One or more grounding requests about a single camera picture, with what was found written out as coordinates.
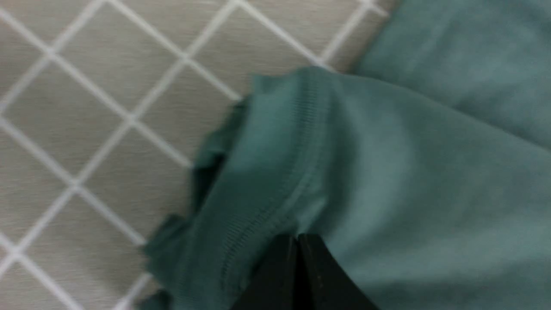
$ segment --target folded cloth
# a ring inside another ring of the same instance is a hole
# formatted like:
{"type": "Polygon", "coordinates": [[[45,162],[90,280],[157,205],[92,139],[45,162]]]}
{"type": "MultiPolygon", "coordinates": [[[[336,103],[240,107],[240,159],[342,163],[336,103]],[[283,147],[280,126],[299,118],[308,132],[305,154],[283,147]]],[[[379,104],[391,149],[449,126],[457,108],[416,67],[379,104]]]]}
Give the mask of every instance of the folded cloth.
{"type": "Polygon", "coordinates": [[[145,247],[163,290],[142,309],[229,309],[272,238],[304,232],[383,310],[550,309],[549,7],[404,2],[363,76],[255,77],[199,153],[195,214],[145,247]]]}

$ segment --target gray tile floor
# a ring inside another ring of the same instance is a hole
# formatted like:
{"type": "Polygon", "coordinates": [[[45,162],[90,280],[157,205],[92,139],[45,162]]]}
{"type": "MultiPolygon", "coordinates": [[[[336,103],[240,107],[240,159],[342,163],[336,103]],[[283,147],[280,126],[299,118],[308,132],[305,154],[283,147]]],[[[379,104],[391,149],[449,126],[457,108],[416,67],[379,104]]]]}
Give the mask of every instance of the gray tile floor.
{"type": "Polygon", "coordinates": [[[0,309],[130,309],[249,74],[346,71],[393,0],[0,0],[0,309]]]}

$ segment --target teal t-shirt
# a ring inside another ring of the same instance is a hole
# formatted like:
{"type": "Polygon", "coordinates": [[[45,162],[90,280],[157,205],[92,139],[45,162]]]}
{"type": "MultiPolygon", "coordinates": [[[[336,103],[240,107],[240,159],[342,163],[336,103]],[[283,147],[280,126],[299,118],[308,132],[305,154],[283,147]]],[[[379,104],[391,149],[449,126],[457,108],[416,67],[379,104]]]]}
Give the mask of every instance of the teal t-shirt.
{"type": "Polygon", "coordinates": [[[311,232],[382,310],[550,309],[550,16],[404,1],[355,75],[255,77],[200,151],[195,214],[144,249],[142,308],[229,309],[276,234],[311,232]]]}

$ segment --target white grout line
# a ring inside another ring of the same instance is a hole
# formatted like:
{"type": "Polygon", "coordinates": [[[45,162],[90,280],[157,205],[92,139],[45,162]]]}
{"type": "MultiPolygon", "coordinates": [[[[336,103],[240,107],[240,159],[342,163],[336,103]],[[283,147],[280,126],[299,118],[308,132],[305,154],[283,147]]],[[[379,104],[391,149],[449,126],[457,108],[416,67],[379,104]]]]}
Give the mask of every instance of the white grout line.
{"type": "Polygon", "coordinates": [[[34,81],[34,79],[48,66],[50,59],[43,55],[25,72],[19,80],[6,92],[4,97],[0,99],[0,114],[21,95],[21,93],[34,81]]]}
{"type": "Polygon", "coordinates": [[[107,207],[96,195],[83,187],[78,188],[78,194],[88,204],[90,204],[97,212],[102,214],[106,220],[111,222],[121,232],[123,232],[134,245],[144,245],[145,238],[136,232],[129,224],[116,215],[109,207],[107,207]]]}
{"type": "Polygon", "coordinates": [[[64,207],[67,201],[72,197],[74,190],[67,188],[63,193],[52,203],[46,212],[40,217],[30,231],[23,237],[23,239],[16,245],[8,245],[11,248],[11,253],[4,262],[0,264],[0,278],[9,269],[13,263],[19,259],[19,257],[25,252],[25,249],[33,242],[36,237],[42,232],[42,230],[48,225],[48,223],[55,217],[56,214],[64,207]]]}
{"type": "Polygon", "coordinates": [[[373,6],[371,3],[373,0],[362,2],[359,7],[352,13],[350,18],[339,29],[337,34],[333,37],[331,42],[325,47],[321,53],[320,59],[323,62],[327,62],[333,57],[333,55],[341,48],[343,43],[348,39],[348,36],[356,29],[358,24],[366,16],[366,13],[373,6]]]}
{"type": "Polygon", "coordinates": [[[174,55],[182,56],[183,51],[178,47],[178,45],[176,45],[174,42],[168,39],[165,35],[163,35],[160,31],[158,31],[149,23],[147,23],[140,15],[138,15],[138,13],[134,12],[131,8],[127,7],[126,5],[124,5],[118,0],[107,0],[107,1],[111,5],[113,5],[120,13],[125,15],[129,20],[137,24],[145,33],[157,39],[157,41],[161,43],[161,45],[163,45],[166,49],[171,51],[174,55]]]}
{"type": "Polygon", "coordinates": [[[389,13],[385,11],[385,9],[381,8],[377,0],[358,0],[358,2],[370,5],[371,6],[370,9],[380,16],[383,16],[383,17],[389,16],[389,13]]]}
{"type": "MultiPolygon", "coordinates": [[[[92,18],[92,16],[99,10],[104,0],[94,0],[90,2],[82,12],[65,28],[65,30],[59,34],[55,39],[51,48],[48,48],[38,37],[36,37],[31,31],[27,30],[25,26],[17,21],[11,14],[0,7],[0,18],[7,21],[8,24],[19,31],[24,33],[27,40],[32,44],[35,44],[39,49],[41,46],[46,51],[57,52],[64,47],[64,45],[92,18]]],[[[4,112],[9,105],[23,92],[30,83],[42,72],[44,68],[50,63],[50,59],[47,56],[49,52],[44,52],[45,55],[39,58],[28,70],[23,74],[19,81],[17,81],[8,93],[0,100],[0,114],[4,112]]]]}
{"type": "Polygon", "coordinates": [[[182,72],[187,63],[187,59],[178,59],[161,77],[155,86],[145,95],[132,111],[132,116],[139,119],[149,107],[161,97],[161,95],[170,87],[176,77],[182,72]]]}
{"type": "Polygon", "coordinates": [[[109,138],[107,138],[107,140],[105,140],[104,144],[94,153],[90,161],[78,174],[77,179],[81,184],[84,184],[88,180],[101,162],[107,158],[109,153],[118,145],[130,128],[130,122],[125,121],[109,138]]]}
{"type": "Polygon", "coordinates": [[[103,89],[97,86],[89,78],[87,78],[79,69],[67,62],[59,55],[51,55],[54,60],[65,72],[72,76],[80,85],[87,89],[92,95],[94,95],[100,102],[105,104],[111,111],[125,118],[128,115],[128,111],[117,103],[113,97],[107,94],[103,89]]]}
{"type": "MultiPolygon", "coordinates": [[[[195,69],[200,68],[199,70],[197,70],[197,73],[203,76],[207,81],[211,82],[213,86],[218,88],[222,93],[226,94],[230,99],[236,100],[241,98],[241,96],[239,96],[236,91],[232,90],[229,86],[227,86],[226,84],[224,84],[224,82],[216,78],[207,69],[205,69],[203,66],[198,64],[195,60],[191,59],[190,55],[188,55],[186,52],[180,49],[178,45],[176,45],[174,42],[172,42],[170,39],[164,36],[155,27],[147,23],[147,21],[145,21],[138,13],[128,8],[124,3],[120,2],[119,0],[108,0],[108,1],[111,4],[113,4],[115,8],[120,10],[120,12],[124,14],[128,19],[133,21],[138,27],[140,27],[147,34],[149,34],[154,39],[159,41],[161,45],[163,45],[165,48],[171,51],[174,55],[181,57],[185,61],[188,61],[193,68],[195,69]]],[[[220,11],[222,12],[219,12],[219,14],[217,14],[213,18],[213,20],[206,27],[203,33],[199,35],[197,40],[190,45],[194,48],[194,52],[196,52],[204,43],[206,43],[206,41],[208,41],[212,33],[216,31],[216,28],[223,23],[224,18],[227,18],[231,13],[231,11],[235,9],[233,6],[236,6],[236,4],[231,4],[231,5],[228,4],[227,6],[223,6],[220,9],[220,11]]]]}
{"type": "Polygon", "coordinates": [[[276,35],[278,35],[281,39],[283,39],[289,45],[294,47],[299,53],[301,53],[306,58],[308,58],[313,64],[318,65],[318,66],[323,67],[323,68],[326,68],[326,69],[329,69],[329,70],[331,69],[323,61],[321,61],[312,51],[310,51],[308,48],[306,48],[300,42],[295,40],[287,31],[283,30],[280,26],[278,26],[273,21],[271,21],[269,18],[267,18],[259,10],[257,10],[255,7],[253,7],[249,2],[247,2],[246,0],[237,0],[237,1],[238,1],[238,4],[241,6],[241,8],[243,8],[245,11],[247,11],[251,16],[256,18],[261,24],[263,24],[268,29],[270,29],[272,32],[274,32],[276,35]]]}
{"type": "Polygon", "coordinates": [[[40,267],[26,256],[21,256],[19,261],[27,270],[54,294],[70,310],[84,310],[64,289],[55,283],[40,267]]]}
{"type": "Polygon", "coordinates": [[[0,261],[0,281],[2,280],[2,276],[6,273],[6,271],[8,271],[8,269],[13,265],[16,258],[16,254],[10,253],[4,258],[4,260],[0,261]]]}
{"type": "Polygon", "coordinates": [[[32,226],[19,244],[14,248],[16,254],[23,253],[25,249],[36,239],[50,221],[63,209],[75,192],[75,186],[66,188],[61,195],[54,200],[51,206],[44,212],[38,221],[32,226]]]}
{"type": "Polygon", "coordinates": [[[3,19],[9,26],[15,31],[19,32],[30,43],[38,47],[45,54],[49,54],[50,47],[47,46],[42,40],[34,35],[27,27],[25,27],[20,21],[13,17],[8,11],[0,6],[0,19],[3,19]]]}
{"type": "Polygon", "coordinates": [[[235,90],[228,87],[224,82],[217,78],[214,74],[208,71],[200,63],[194,60],[190,60],[189,66],[192,67],[200,76],[209,81],[214,85],[219,91],[225,94],[228,98],[233,101],[241,100],[241,95],[235,90]]]}
{"type": "Polygon", "coordinates": [[[192,166],[191,160],[189,160],[186,156],[183,156],[170,143],[166,142],[163,138],[161,138],[143,123],[135,123],[134,128],[138,130],[144,137],[148,138],[153,144],[155,144],[161,151],[172,158],[172,160],[174,160],[180,166],[185,168],[189,168],[192,166]]]}
{"type": "MultiPolygon", "coordinates": [[[[76,67],[74,67],[72,64],[67,62],[65,59],[63,59],[61,56],[54,53],[54,51],[47,47],[36,35],[34,35],[30,30],[28,30],[23,24],[18,22],[15,18],[13,18],[9,13],[3,11],[2,8],[0,8],[0,18],[7,18],[7,23],[12,25],[15,30],[19,31],[20,34],[27,38],[31,43],[36,44],[36,46],[41,49],[47,56],[49,56],[54,62],[56,62],[63,70],[65,70],[69,75],[71,75],[78,83],[80,83],[85,89],[87,89],[89,92],[91,92],[92,95],[96,96],[102,103],[104,103],[108,108],[110,108],[113,112],[118,114],[123,119],[128,119],[129,112],[123,108],[121,105],[119,105],[111,96],[109,96],[105,91],[103,91],[100,87],[98,87],[95,83],[90,81],[84,74],[80,72],[76,67]]],[[[134,126],[140,127],[140,132],[146,132],[147,136],[146,138],[158,138],[157,135],[151,134],[151,130],[148,129],[145,125],[140,124],[137,121],[132,121],[131,123],[134,126]]],[[[152,143],[160,146],[166,146],[166,141],[152,141],[152,143]]],[[[171,158],[177,158],[178,163],[182,162],[189,162],[189,160],[182,160],[185,158],[185,156],[181,154],[177,154],[175,156],[175,150],[172,147],[163,147],[161,149],[162,151],[169,151],[167,155],[171,158]]]]}
{"type": "Polygon", "coordinates": [[[27,256],[22,253],[17,253],[15,246],[9,241],[9,239],[0,233],[0,243],[8,250],[11,254],[11,258],[8,257],[4,260],[2,265],[6,265],[6,260],[11,260],[9,265],[10,267],[15,260],[17,259],[23,267],[25,267],[29,273],[32,274],[37,280],[39,280],[54,296],[56,296],[69,310],[84,310],[84,308],[79,305],[64,289],[62,289],[57,283],[55,283],[40,267],[38,267],[33,261],[31,261],[27,256]]]}
{"type": "Polygon", "coordinates": [[[208,40],[230,17],[236,8],[237,0],[229,0],[226,2],[226,4],[216,13],[210,23],[203,29],[201,34],[197,36],[197,39],[189,45],[186,50],[188,57],[192,58],[195,56],[195,54],[208,42],[208,40]]]}
{"type": "MultiPolygon", "coordinates": [[[[11,135],[22,147],[24,147],[30,154],[38,159],[51,172],[58,175],[60,179],[62,179],[68,186],[70,186],[69,191],[71,192],[71,194],[73,192],[78,192],[93,208],[98,210],[101,214],[105,215],[106,218],[116,227],[120,228],[121,231],[125,233],[132,242],[134,242],[135,244],[143,244],[144,238],[140,236],[139,233],[135,232],[124,220],[120,219],[117,215],[115,215],[113,211],[109,210],[109,208],[106,207],[105,204],[103,204],[97,197],[95,197],[92,193],[88,192],[87,189],[81,186],[82,180],[88,177],[87,174],[83,174],[82,179],[73,179],[71,175],[55,161],[55,159],[51,158],[42,148],[40,148],[40,146],[36,145],[31,139],[26,137],[24,133],[20,132],[17,128],[11,125],[8,120],[0,117],[0,127],[3,128],[7,134],[11,135]]],[[[103,153],[97,152],[96,156],[103,156],[103,153]]],[[[44,217],[48,217],[49,219],[53,218],[53,216],[55,215],[53,213],[56,212],[56,210],[52,209],[61,209],[63,207],[63,205],[58,206],[57,202],[62,199],[64,195],[69,194],[63,192],[60,198],[56,199],[55,202],[48,208],[44,217]]],[[[45,218],[40,218],[37,225],[45,227],[48,223],[46,220],[47,219],[45,218]]],[[[40,229],[31,230],[31,232],[33,232],[33,234],[35,235],[38,235],[40,231],[40,229]]]]}
{"type": "Polygon", "coordinates": [[[84,7],[81,13],[64,29],[52,43],[52,50],[59,52],[77,32],[99,11],[105,0],[93,0],[84,7]]]}
{"type": "Polygon", "coordinates": [[[113,308],[113,310],[129,309],[136,297],[138,297],[138,295],[151,279],[151,274],[140,275],[140,277],[134,282],[134,284],[132,284],[126,295],[122,297],[119,302],[117,302],[117,305],[113,308]]]}
{"type": "Polygon", "coordinates": [[[34,155],[41,158],[41,161],[47,166],[55,176],[63,180],[65,183],[70,184],[72,181],[71,174],[69,174],[59,163],[52,159],[42,148],[40,148],[31,139],[28,139],[24,133],[17,129],[7,119],[0,117],[0,128],[9,134],[14,140],[16,140],[23,148],[34,151],[34,155]]]}
{"type": "Polygon", "coordinates": [[[2,232],[0,232],[0,246],[3,247],[7,254],[6,257],[3,260],[0,260],[0,281],[2,280],[2,276],[4,273],[12,266],[13,262],[15,261],[17,255],[15,254],[15,251],[13,250],[14,245],[9,240],[6,235],[4,235],[2,232]]]}

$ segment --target floor tile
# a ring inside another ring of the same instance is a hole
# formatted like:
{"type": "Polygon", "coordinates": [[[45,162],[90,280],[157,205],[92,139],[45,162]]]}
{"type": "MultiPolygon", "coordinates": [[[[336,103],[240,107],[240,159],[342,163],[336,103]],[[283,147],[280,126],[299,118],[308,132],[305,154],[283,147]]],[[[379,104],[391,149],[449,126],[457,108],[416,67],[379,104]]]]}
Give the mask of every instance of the floor tile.
{"type": "Polygon", "coordinates": [[[131,131],[105,159],[87,187],[144,236],[170,212],[183,211],[188,171],[131,131]]]}
{"type": "Polygon", "coordinates": [[[0,19],[0,98],[25,73],[40,52],[0,19]]]}
{"type": "Polygon", "coordinates": [[[0,231],[17,242],[64,185],[0,129],[0,231]]]}
{"type": "Polygon", "coordinates": [[[62,51],[99,87],[133,108],[175,57],[109,4],[62,51]]]}
{"type": "Polygon", "coordinates": [[[111,309],[138,278],[144,262],[139,249],[79,196],[27,252],[87,310],[111,309]]]}
{"type": "Polygon", "coordinates": [[[0,5],[45,41],[51,41],[90,0],[0,0],[0,5]]]}
{"type": "Polygon", "coordinates": [[[346,23],[358,0],[249,0],[298,42],[320,54],[346,23]]]}
{"type": "Polygon", "coordinates": [[[197,60],[239,93],[249,90],[250,74],[283,74],[310,62],[242,9],[203,47],[197,60]]]}
{"type": "Polygon", "coordinates": [[[0,309],[67,309],[47,288],[18,263],[0,280],[0,309]]]}
{"type": "Polygon", "coordinates": [[[153,27],[185,49],[208,25],[225,0],[123,0],[153,27]]]}
{"type": "Polygon", "coordinates": [[[6,117],[74,175],[121,121],[56,65],[33,81],[6,117]]]}
{"type": "Polygon", "coordinates": [[[192,68],[185,68],[143,120],[189,157],[228,114],[232,101],[192,68]]]}
{"type": "Polygon", "coordinates": [[[380,16],[373,11],[368,11],[330,59],[329,65],[340,72],[349,72],[360,56],[365,53],[369,44],[375,39],[376,34],[387,22],[387,19],[387,17],[380,16]]]}

